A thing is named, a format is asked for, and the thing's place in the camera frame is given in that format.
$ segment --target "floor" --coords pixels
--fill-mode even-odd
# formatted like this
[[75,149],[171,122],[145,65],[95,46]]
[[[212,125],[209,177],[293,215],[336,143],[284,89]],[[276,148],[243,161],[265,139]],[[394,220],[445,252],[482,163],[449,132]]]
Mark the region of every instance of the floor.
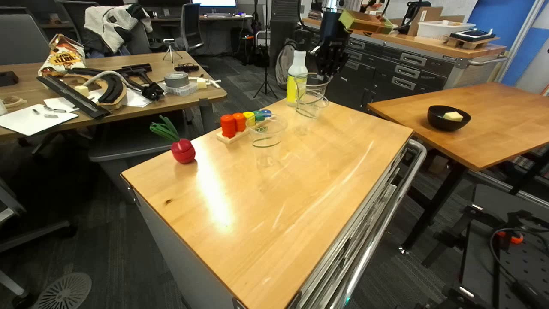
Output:
[[[226,101],[214,107],[214,117],[255,110],[276,100],[270,89],[257,93],[264,83],[262,69],[241,65],[234,58],[207,57],[200,62],[209,65],[210,76],[219,77],[228,91]],[[269,86],[277,98],[283,96],[281,88],[272,83]],[[186,134],[193,137],[202,132],[195,127]],[[0,175],[29,213],[3,227],[1,239],[65,218],[78,230],[68,239],[46,237],[11,249],[0,256],[0,270],[34,295],[66,273],[87,273],[92,289],[82,309],[185,307],[138,211],[125,203],[104,172],[87,160],[87,144],[73,136],[58,136],[41,155],[41,160],[32,160],[29,148],[0,143]],[[444,173],[444,165],[425,167],[413,186],[432,194]],[[406,309],[439,302],[442,290],[457,282],[461,254],[449,249],[430,268],[423,268],[420,261],[433,246],[432,234],[457,218],[470,201],[475,182],[466,177],[459,184],[408,256],[401,256],[396,247],[420,208],[404,198],[348,307]],[[10,307],[10,299],[11,294],[0,287],[1,309]]]

